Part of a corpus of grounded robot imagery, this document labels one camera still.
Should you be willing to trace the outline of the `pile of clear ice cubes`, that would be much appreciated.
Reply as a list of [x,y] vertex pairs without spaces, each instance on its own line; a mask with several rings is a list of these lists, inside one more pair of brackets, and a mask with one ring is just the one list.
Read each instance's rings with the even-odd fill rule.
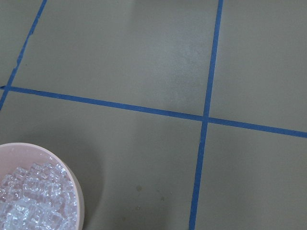
[[2,230],[74,230],[77,198],[61,164],[16,168],[0,182]]

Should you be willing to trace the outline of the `pink bowl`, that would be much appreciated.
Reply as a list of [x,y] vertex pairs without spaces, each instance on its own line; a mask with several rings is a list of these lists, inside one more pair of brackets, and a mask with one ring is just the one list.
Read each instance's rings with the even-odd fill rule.
[[81,230],[84,199],[71,169],[49,150],[0,146],[0,228]]

